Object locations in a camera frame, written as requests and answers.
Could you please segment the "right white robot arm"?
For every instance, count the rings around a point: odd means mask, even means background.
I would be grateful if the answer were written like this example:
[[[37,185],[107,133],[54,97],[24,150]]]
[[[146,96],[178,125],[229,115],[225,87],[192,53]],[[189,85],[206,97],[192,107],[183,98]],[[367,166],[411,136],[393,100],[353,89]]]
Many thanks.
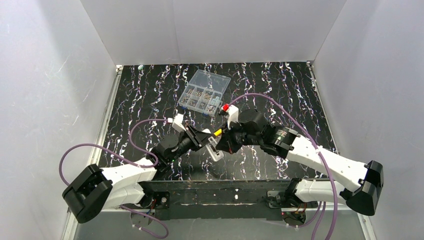
[[[283,193],[285,200],[340,203],[359,214],[375,215],[384,187],[384,167],[380,162],[355,161],[314,146],[297,131],[271,124],[255,109],[240,112],[226,104],[220,114],[226,123],[221,128],[217,150],[234,154],[243,146],[259,146],[271,156],[300,163],[333,178],[318,182],[294,179]]]

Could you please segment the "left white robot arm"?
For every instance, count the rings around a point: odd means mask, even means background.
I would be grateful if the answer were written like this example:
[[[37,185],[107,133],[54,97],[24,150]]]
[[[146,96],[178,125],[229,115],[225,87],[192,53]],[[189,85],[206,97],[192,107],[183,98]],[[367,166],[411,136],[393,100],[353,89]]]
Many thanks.
[[[124,204],[138,204],[146,193],[140,185],[167,171],[172,161],[188,151],[197,151],[215,135],[209,130],[186,127],[179,134],[165,135],[134,164],[100,168],[90,164],[66,187],[62,198],[79,223],[95,218],[102,210]]]

